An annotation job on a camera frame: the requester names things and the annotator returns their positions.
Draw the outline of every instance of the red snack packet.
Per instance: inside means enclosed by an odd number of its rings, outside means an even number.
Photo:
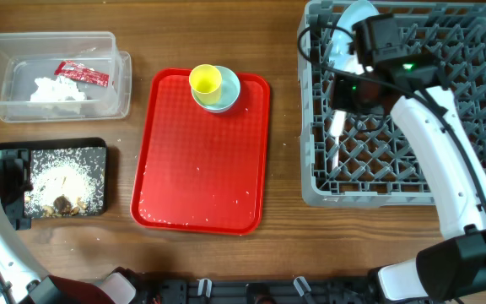
[[[104,87],[108,86],[108,81],[110,79],[110,75],[108,74],[97,72],[92,68],[84,66],[82,63],[75,63],[71,60],[61,62],[54,75],[61,75],[73,80],[98,84]]]

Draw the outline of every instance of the clear plastic container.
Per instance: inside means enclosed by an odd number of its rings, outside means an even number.
[[[64,60],[110,75],[108,87],[77,81],[87,100],[30,101],[35,79],[55,80]],[[0,118],[4,122],[60,122],[125,117],[130,108],[131,58],[110,32],[0,34]]]

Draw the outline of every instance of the plastic bin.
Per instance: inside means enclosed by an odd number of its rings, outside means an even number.
[[[35,79],[54,75],[64,60],[108,73],[108,87],[77,81],[87,100],[31,102]],[[55,122],[123,118],[129,112],[131,58],[110,32],[0,34],[0,118]]]
[[[315,24],[336,24],[353,1],[310,1],[298,33]],[[381,14],[394,13],[411,53],[442,59],[455,91],[462,124],[486,170],[486,3],[372,2]],[[331,31],[307,34],[304,51],[322,61],[332,49]],[[301,86],[300,137],[303,199],[314,206],[379,207],[433,204],[421,168],[391,118],[373,133],[358,133],[348,119],[339,144],[332,122],[332,75],[298,56]],[[365,117],[377,127],[373,117]],[[339,165],[333,158],[338,152]]]

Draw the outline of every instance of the wooden tabletop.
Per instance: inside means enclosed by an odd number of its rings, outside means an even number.
[[[112,152],[105,214],[34,220],[31,230],[19,232],[54,275],[97,280],[117,266],[215,280],[361,275],[441,241],[433,207],[318,209],[301,198],[295,38],[304,1],[10,2],[0,5],[0,32],[109,30],[118,48],[132,56],[131,111],[123,120],[0,121],[0,143],[101,137]],[[260,74],[271,85],[264,216],[249,236],[146,230],[129,214],[151,79],[163,68],[205,62]],[[466,300],[486,302],[486,293]]]

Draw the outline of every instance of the yellow cup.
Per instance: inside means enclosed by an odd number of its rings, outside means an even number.
[[[192,93],[204,105],[213,105],[219,101],[222,82],[219,69],[210,64],[195,67],[189,76]]]

